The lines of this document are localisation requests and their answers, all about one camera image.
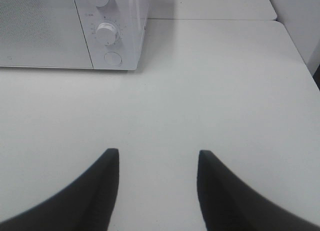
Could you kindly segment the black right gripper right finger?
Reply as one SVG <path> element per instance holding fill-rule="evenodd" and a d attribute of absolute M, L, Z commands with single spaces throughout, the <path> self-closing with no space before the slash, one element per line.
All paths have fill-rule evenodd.
<path fill-rule="evenodd" d="M 238 178 L 210 150 L 200 150 L 197 196 L 208 231 L 318 231 Z"/>

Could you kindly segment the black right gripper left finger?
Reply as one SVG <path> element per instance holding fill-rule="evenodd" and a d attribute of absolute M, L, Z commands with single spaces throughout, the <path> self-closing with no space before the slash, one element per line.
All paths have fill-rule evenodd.
<path fill-rule="evenodd" d="M 106 231 L 115 207 L 120 156 L 107 149 L 82 175 L 46 201 L 7 219 L 2 231 Z"/>

